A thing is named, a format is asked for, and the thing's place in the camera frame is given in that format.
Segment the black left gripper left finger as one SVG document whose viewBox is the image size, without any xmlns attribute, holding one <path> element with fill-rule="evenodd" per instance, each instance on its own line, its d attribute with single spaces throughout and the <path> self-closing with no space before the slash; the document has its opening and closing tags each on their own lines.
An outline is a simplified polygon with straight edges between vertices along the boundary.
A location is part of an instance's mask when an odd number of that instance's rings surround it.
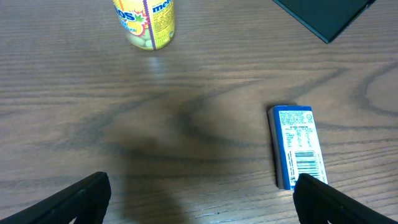
<svg viewBox="0 0 398 224">
<path fill-rule="evenodd" d="M 37 204 L 11 215 L 1 224 L 102 224 L 111 198 L 105 172 L 95 172 Z"/>
</svg>

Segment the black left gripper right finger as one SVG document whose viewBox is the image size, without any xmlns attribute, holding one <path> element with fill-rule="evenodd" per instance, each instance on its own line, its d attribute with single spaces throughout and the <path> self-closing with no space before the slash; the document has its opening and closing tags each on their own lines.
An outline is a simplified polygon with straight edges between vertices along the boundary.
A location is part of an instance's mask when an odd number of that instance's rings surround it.
<svg viewBox="0 0 398 224">
<path fill-rule="evenodd" d="M 293 193 L 301 224 L 397 224 L 309 174 L 300 174 Z"/>
</svg>

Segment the black gift box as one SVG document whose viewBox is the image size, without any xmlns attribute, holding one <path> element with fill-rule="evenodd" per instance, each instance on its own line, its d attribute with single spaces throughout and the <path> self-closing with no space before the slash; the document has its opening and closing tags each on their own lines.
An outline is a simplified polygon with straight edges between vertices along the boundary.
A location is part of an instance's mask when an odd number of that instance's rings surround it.
<svg viewBox="0 0 398 224">
<path fill-rule="evenodd" d="M 324 43 L 333 42 L 376 0 L 274 0 Z"/>
</svg>

